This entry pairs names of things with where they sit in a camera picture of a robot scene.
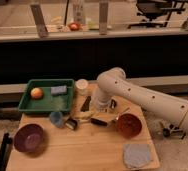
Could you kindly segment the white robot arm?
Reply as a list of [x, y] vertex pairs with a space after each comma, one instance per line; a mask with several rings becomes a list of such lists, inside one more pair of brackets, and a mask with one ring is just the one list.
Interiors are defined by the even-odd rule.
[[188, 133], [188, 100], [130, 83], [119, 67], [102, 72], [97, 77], [91, 104], [96, 110], [103, 110], [110, 105], [113, 96], [130, 100]]

